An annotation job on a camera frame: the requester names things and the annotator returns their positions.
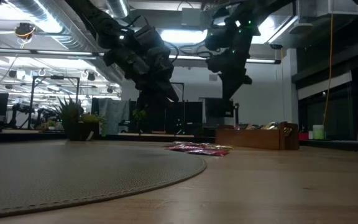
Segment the wall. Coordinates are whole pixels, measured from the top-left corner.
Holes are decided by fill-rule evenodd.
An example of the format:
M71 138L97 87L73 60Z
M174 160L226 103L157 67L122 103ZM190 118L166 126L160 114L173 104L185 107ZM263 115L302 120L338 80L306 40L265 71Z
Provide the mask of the wall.
M294 100L297 102L298 98L297 95L293 97L292 94L295 87L291 84L291 70L293 70L291 66L289 62L283 65L247 64L247 74L253 79L253 84L241 86L232 97L235 103L240 104L240 123L298 122L297 105L296 118L293 118L295 112L292 102ZM185 100L188 101L199 101L199 98L205 97L222 97L220 79L211 82L209 74L212 72L207 68L175 67L171 82L185 83ZM136 100L138 95L139 91L135 89L132 81L123 82L122 100Z

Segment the round gray mat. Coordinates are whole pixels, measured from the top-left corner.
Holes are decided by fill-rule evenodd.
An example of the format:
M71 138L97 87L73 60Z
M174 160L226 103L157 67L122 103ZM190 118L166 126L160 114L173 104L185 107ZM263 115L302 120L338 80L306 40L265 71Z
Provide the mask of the round gray mat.
M189 179L197 156L135 146L0 146L0 217L101 202Z

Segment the wooden table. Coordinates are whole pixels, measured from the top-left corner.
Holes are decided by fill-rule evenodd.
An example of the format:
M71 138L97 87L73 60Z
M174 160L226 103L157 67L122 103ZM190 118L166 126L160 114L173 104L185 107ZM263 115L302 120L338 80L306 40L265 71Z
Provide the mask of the wooden table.
M65 141L26 144L66 144ZM79 142L157 148L152 142ZM358 152L238 148L203 157L208 168L185 182L80 207L0 219L0 223L358 223Z

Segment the plant pot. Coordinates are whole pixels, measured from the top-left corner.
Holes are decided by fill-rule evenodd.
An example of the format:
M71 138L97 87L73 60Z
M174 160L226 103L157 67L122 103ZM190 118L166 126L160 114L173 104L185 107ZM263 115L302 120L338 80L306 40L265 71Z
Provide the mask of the plant pot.
M99 134L99 123L65 124L63 122L65 134L71 141L90 141Z

